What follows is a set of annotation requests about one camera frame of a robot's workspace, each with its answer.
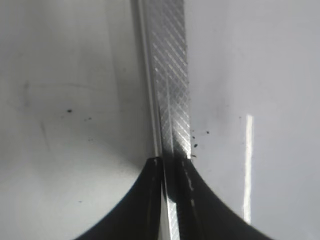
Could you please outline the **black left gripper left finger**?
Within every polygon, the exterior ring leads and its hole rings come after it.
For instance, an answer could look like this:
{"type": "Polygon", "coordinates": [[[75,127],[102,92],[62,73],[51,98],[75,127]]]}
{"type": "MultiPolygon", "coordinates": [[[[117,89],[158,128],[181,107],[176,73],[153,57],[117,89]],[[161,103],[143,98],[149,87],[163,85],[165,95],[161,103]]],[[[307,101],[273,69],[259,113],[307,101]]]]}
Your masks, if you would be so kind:
{"type": "Polygon", "coordinates": [[[122,200],[78,240],[157,240],[161,217],[163,161],[147,159],[122,200]]]}

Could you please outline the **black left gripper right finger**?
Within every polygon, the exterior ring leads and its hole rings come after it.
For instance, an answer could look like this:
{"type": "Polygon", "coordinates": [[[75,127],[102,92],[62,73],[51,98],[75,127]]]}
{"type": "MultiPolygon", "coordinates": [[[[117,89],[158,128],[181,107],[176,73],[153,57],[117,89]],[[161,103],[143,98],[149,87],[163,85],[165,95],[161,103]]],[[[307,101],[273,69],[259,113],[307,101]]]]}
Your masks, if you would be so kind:
{"type": "Polygon", "coordinates": [[[228,208],[191,160],[174,159],[175,199],[181,240],[269,240],[228,208]]]}

